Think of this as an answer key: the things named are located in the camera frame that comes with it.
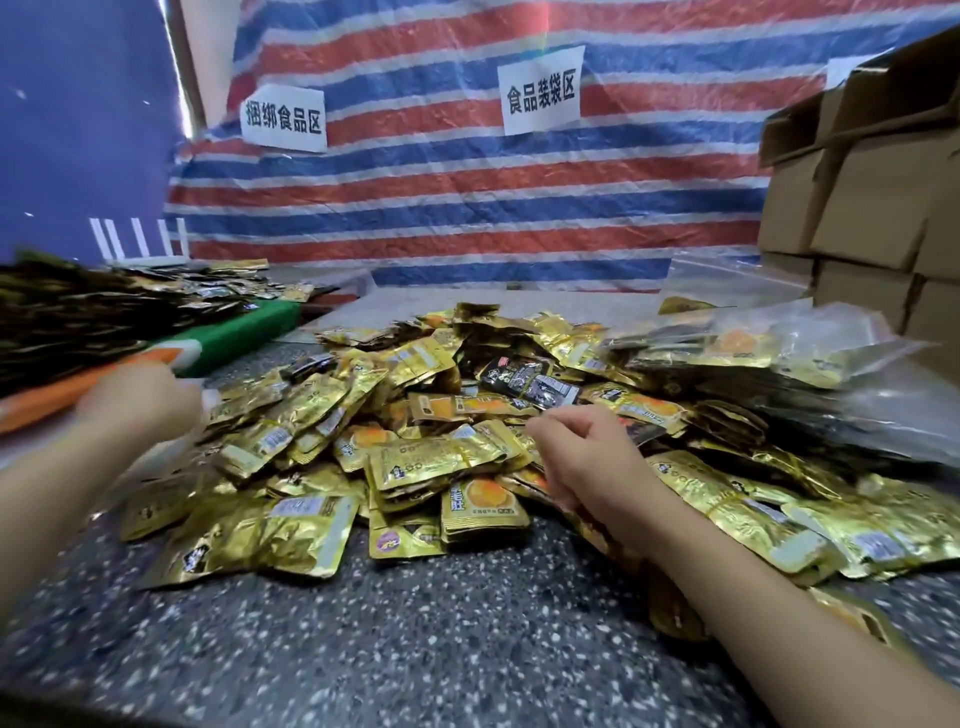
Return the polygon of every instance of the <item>table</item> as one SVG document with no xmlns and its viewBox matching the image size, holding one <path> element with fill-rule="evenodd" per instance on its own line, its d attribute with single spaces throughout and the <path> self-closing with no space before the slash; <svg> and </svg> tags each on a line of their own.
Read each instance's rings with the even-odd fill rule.
<svg viewBox="0 0 960 728">
<path fill-rule="evenodd" d="M 458 300 L 612 324 L 655 305 L 381 288 L 326 320 L 378 326 Z M 270 345 L 212 383 L 309 349 Z M 117 516 L 91 522 L 16 615 L 0 647 L 7 695 L 187 726 L 773 724 L 719 647 L 659 638 L 630 579 L 540 511 L 523 547 L 380 567 L 356 528 L 328 582 L 241 574 L 167 592 L 132 589 L 164 539 L 120 544 Z M 960 686 L 960 572 L 843 585 Z"/>
</svg>

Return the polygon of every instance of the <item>red and blue striped tarp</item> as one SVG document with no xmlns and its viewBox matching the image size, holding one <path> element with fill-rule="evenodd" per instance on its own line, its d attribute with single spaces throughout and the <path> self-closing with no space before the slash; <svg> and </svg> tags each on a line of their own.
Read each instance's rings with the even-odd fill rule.
<svg viewBox="0 0 960 728">
<path fill-rule="evenodd" d="M 227 120 L 180 152 L 170 232 L 381 285 L 656 289 L 678 248 L 753 249 L 767 114 L 831 58 L 956 22 L 937 0 L 248 1 Z M 581 44 L 581 121 L 503 136 L 497 66 Z M 264 83 L 325 92 L 326 154 L 241 140 Z"/>
</svg>

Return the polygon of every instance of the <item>stack of cardboard boxes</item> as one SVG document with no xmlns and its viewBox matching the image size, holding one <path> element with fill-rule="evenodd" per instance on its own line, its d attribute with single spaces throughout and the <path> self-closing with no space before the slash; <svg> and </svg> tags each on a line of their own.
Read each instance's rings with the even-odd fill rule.
<svg viewBox="0 0 960 728">
<path fill-rule="evenodd" d="M 923 364 L 960 383 L 960 27 L 856 68 L 770 116 L 759 247 L 816 266 L 817 303 L 882 311 L 934 342 Z"/>
</svg>

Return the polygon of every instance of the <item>white paper sign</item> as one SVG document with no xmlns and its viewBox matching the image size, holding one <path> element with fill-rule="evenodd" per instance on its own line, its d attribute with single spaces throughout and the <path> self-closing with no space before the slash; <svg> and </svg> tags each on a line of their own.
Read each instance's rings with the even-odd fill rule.
<svg viewBox="0 0 960 728">
<path fill-rule="evenodd" d="M 873 53 L 870 56 L 844 56 L 839 59 L 830 59 L 827 61 L 827 89 L 836 88 L 844 83 L 851 75 L 853 70 L 860 64 L 882 56 L 883 53 Z"/>
<path fill-rule="evenodd" d="M 324 93 L 264 84 L 240 105 L 243 140 L 261 147 L 326 151 Z"/>
<path fill-rule="evenodd" d="M 566 48 L 496 69 L 504 135 L 556 129 L 580 118 L 586 48 Z"/>
</svg>

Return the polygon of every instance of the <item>hand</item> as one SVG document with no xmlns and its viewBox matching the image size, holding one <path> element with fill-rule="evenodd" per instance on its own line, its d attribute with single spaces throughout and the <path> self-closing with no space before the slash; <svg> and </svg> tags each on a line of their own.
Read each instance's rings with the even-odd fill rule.
<svg viewBox="0 0 960 728">
<path fill-rule="evenodd" d="M 200 425 L 201 387 L 178 381 L 159 363 L 125 364 L 104 375 L 77 404 L 82 422 L 131 437 L 145 447 Z"/>
<path fill-rule="evenodd" d="M 596 404 L 547 410 L 527 423 L 550 493 L 582 505 L 622 545 L 649 556 L 665 529 L 695 527 L 699 514 L 660 482 L 613 413 Z"/>
</svg>

